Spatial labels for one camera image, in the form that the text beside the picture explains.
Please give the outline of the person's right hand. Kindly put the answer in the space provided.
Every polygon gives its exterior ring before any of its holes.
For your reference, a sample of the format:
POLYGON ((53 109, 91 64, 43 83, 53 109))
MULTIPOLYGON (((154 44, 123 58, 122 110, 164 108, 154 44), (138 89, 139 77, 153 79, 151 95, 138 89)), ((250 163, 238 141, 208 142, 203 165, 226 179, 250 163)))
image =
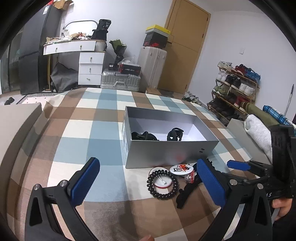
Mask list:
POLYGON ((275 217, 275 221, 288 214, 292 206, 292 201, 293 199, 290 198, 279 198, 272 201, 272 207, 274 209, 279 209, 278 214, 275 217))

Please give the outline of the person's left hand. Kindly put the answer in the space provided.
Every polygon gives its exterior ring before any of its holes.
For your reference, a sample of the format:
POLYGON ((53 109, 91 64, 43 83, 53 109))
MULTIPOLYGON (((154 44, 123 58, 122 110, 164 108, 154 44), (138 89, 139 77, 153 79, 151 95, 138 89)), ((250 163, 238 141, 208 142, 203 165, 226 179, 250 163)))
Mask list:
POLYGON ((147 235, 141 238, 139 241, 154 241, 154 237, 152 237, 151 235, 147 235))

